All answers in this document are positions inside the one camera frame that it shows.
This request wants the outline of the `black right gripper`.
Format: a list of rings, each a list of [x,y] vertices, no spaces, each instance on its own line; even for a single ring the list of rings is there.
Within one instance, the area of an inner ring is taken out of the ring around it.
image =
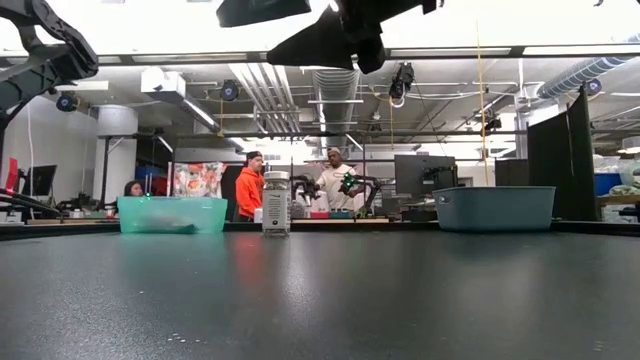
[[[385,49],[381,23],[413,8],[428,14],[438,0],[335,0],[338,12],[326,9],[307,28],[271,49],[271,65],[320,66],[368,74],[382,67]],[[216,16],[222,28],[239,27],[309,13],[309,0],[223,0]]]

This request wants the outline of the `white-cap spice jar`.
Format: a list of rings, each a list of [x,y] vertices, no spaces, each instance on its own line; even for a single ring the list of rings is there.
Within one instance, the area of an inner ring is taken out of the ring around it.
[[[266,236],[287,236],[290,232],[290,176],[284,171],[264,174],[262,229]]]

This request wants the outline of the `white ceiling unit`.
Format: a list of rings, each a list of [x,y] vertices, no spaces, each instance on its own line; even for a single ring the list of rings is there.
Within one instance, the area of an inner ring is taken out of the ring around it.
[[[141,73],[141,91],[147,94],[186,94],[186,80],[179,72],[164,71],[159,67],[149,67]]]

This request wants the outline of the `floral cloth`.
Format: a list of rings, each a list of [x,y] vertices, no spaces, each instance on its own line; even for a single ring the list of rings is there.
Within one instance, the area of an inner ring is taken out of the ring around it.
[[[221,182],[226,168],[222,162],[177,163],[172,175],[173,195],[221,198]]]

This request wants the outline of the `dark computer monitor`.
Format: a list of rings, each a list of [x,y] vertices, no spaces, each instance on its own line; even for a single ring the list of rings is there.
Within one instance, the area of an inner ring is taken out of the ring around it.
[[[35,166],[26,173],[22,194],[32,197],[49,196],[52,193],[56,165]]]
[[[419,197],[431,195],[435,190],[458,186],[454,157],[396,155],[394,170],[397,194]]]

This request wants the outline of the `teal plastic bin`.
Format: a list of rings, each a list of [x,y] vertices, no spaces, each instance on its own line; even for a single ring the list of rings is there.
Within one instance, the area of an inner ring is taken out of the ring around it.
[[[228,201],[211,197],[119,197],[123,234],[215,234],[223,231]]]

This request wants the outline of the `blue-grey plastic bin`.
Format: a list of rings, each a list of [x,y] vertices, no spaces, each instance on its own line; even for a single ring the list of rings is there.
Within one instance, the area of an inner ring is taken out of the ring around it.
[[[553,186],[456,187],[435,190],[432,195],[442,230],[546,231],[555,190]]]

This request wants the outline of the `black partition panel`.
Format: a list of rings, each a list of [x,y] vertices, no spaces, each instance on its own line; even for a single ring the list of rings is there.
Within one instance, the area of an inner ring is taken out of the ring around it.
[[[586,86],[567,109],[527,129],[529,183],[555,188],[552,217],[598,221]]]

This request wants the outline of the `blue storage tub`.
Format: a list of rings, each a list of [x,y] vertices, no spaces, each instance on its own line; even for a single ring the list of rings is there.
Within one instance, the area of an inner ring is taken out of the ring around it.
[[[622,184],[619,173],[595,173],[594,182],[597,196],[606,196],[613,187]]]

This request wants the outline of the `silver ventilation duct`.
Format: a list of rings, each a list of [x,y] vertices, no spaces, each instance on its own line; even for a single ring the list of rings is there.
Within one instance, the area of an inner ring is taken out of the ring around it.
[[[319,120],[324,124],[324,132],[347,132],[351,125],[360,72],[357,70],[315,70],[312,82]]]

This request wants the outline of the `black table frame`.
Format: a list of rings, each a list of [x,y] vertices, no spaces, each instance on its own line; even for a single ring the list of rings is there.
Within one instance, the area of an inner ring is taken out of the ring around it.
[[[409,232],[409,231],[441,231],[436,222],[412,223],[366,223],[366,222],[310,222],[293,223],[293,232]],[[617,224],[604,222],[570,222],[555,221],[550,231],[580,233],[607,236],[640,237],[640,224]],[[115,222],[96,224],[40,224],[17,226],[0,226],[0,241],[25,238],[55,237],[63,235],[84,235],[97,233],[114,233],[120,231]]]

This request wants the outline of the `black overhead light frame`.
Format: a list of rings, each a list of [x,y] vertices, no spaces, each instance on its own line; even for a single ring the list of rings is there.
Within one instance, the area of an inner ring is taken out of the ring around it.
[[[531,46],[481,46],[481,47],[427,47],[389,48],[387,60],[457,60],[512,58],[587,58],[598,56],[640,56],[640,43],[613,43],[591,45],[531,45]],[[266,62],[265,51],[247,52],[198,52],[167,54],[107,54],[99,55],[102,66],[217,64]]]

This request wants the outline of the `insulated ceiling duct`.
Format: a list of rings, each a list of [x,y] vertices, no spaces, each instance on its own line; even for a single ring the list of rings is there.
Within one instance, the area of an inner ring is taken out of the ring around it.
[[[540,99],[557,98],[579,88],[584,82],[597,79],[633,58],[635,58],[635,55],[615,55],[584,60],[542,84],[538,88],[536,96]]]

